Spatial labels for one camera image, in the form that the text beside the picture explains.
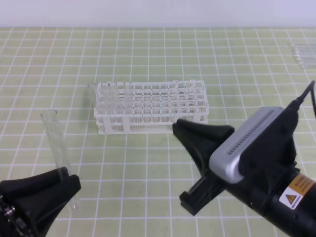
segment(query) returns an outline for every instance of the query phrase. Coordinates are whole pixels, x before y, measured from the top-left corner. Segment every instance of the camera vent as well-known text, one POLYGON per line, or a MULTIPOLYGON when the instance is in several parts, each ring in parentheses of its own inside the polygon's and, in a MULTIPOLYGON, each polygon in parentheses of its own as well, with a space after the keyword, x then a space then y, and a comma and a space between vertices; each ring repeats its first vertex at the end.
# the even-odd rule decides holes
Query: camera vent
POLYGON ((232 155, 234 151, 238 149, 249 137, 275 112, 275 110, 270 110, 267 114, 259 120, 235 145, 227 152, 227 154, 232 155))

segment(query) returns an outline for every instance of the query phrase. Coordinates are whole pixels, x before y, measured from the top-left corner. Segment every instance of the test tube rack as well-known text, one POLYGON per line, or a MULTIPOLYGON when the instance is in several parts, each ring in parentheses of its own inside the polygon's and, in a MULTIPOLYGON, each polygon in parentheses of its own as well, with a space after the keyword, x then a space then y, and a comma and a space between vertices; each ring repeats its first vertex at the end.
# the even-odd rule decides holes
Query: test tube rack
POLYGON ((177 119, 207 123, 208 100, 204 81, 133 82, 131 110, 126 114, 126 88, 117 82, 119 112, 107 113, 102 83, 95 86, 94 116, 99 134, 172 133, 177 119))
POLYGON ((293 56, 303 69, 316 68, 316 41, 307 43, 292 43, 293 56))

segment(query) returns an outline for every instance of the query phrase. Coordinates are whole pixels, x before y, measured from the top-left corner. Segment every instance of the robotic arm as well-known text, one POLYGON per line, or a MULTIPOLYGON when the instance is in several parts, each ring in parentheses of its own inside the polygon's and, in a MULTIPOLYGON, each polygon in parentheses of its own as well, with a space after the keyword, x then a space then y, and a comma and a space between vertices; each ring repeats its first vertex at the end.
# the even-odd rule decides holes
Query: robotic arm
POLYGON ((59 168, 34 177, 0 182, 0 237, 45 237, 69 200, 79 177, 59 168))
POLYGON ((292 237, 316 237, 316 183, 295 167, 293 132, 298 110, 314 81, 285 109, 262 107, 239 130, 185 120, 173 133, 197 165, 201 178, 180 195, 196 215, 223 190, 292 237))

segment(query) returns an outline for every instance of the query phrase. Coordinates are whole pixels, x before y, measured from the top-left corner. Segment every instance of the green grid mat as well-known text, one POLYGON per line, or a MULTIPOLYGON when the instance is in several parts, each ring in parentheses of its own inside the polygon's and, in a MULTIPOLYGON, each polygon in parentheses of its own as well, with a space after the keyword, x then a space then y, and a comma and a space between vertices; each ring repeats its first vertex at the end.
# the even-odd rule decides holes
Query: green grid mat
MULTIPOLYGON (((81 210, 65 208, 49 237, 284 237, 223 193, 196 217, 178 196, 199 178, 173 135, 97 134, 86 85, 202 79, 209 123, 239 127, 261 106, 286 106, 316 79, 291 40, 314 28, 0 28, 0 180, 54 168, 40 120, 58 111, 81 178, 81 210)), ((310 99, 295 133, 299 167, 316 178, 310 99)))

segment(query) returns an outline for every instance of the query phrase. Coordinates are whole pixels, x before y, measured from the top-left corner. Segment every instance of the white test tube rack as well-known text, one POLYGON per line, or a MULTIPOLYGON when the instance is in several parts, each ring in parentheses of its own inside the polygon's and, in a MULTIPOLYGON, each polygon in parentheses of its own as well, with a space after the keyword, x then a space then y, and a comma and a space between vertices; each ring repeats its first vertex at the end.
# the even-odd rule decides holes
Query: white test tube rack
POLYGON ((111 105, 111 109, 106 108, 101 84, 92 93, 99 134, 172 133, 177 119, 207 123, 209 108, 202 80, 132 82, 128 98, 124 83, 117 82, 115 101, 119 105, 111 105))

